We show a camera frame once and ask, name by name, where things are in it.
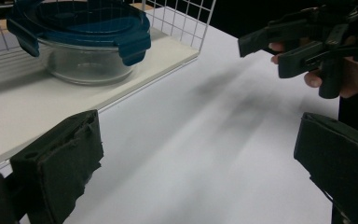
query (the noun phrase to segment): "wire rack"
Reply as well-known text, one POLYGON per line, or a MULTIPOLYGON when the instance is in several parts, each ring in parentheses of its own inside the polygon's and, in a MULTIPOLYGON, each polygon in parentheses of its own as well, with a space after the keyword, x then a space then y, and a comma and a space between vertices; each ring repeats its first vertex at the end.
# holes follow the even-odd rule
MULTIPOLYGON (((194 49, 202 49, 205 34, 213 14, 215 0, 123 1, 145 11, 151 26, 155 29, 173 36, 178 41, 194 49)), ((19 49, 17 39, 8 32, 5 20, 5 16, 14 2, 16 0, 0 0, 0 53, 19 49)))

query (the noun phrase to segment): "white table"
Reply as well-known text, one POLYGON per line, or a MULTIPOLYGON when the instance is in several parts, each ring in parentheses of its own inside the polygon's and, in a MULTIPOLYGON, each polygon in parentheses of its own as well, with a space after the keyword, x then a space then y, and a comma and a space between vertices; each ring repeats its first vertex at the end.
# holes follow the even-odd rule
POLYGON ((269 58, 210 28, 195 62, 100 109, 103 167, 65 223, 330 223, 293 150, 303 112, 336 118, 338 100, 269 58))

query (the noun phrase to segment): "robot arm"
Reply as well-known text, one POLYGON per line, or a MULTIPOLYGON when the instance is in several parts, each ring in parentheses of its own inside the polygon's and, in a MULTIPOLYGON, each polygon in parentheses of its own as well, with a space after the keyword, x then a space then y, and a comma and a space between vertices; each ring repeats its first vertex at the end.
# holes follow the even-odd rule
POLYGON ((284 42, 286 52, 280 56, 279 77, 298 76, 321 69, 324 83, 319 94, 326 99, 339 96, 342 58, 352 56, 358 62, 358 0, 323 0, 322 6, 308 8, 271 21, 267 27, 238 40, 240 55, 265 49, 271 42, 284 42), (349 36, 356 41, 345 45, 349 36), (298 45, 300 38, 310 42, 298 45))

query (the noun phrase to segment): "dark wall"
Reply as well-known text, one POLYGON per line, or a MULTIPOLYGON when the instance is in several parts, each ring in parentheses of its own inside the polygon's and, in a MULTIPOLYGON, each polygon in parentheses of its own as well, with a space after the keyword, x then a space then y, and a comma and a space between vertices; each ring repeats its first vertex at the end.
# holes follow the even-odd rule
POLYGON ((235 37, 261 29, 269 21, 306 7, 315 7, 314 0, 216 0, 211 25, 235 37))

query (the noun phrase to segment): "human hand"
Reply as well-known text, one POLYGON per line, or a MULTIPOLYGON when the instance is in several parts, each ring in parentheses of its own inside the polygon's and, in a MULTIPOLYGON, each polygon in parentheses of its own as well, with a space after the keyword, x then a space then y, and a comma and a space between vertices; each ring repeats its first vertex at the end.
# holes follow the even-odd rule
MULTIPOLYGON (((269 47, 274 51, 283 52, 283 43, 271 43, 269 47)), ((277 54, 271 58, 271 61, 278 64, 280 54, 277 54)), ((319 77, 320 70, 314 70, 308 72, 304 76, 305 83, 312 88, 319 88, 322 85, 322 79, 319 77)), ((340 90, 340 96, 343 98, 349 98, 358 93, 358 62, 355 62, 352 57, 345 58, 344 74, 342 80, 342 86, 340 90)))

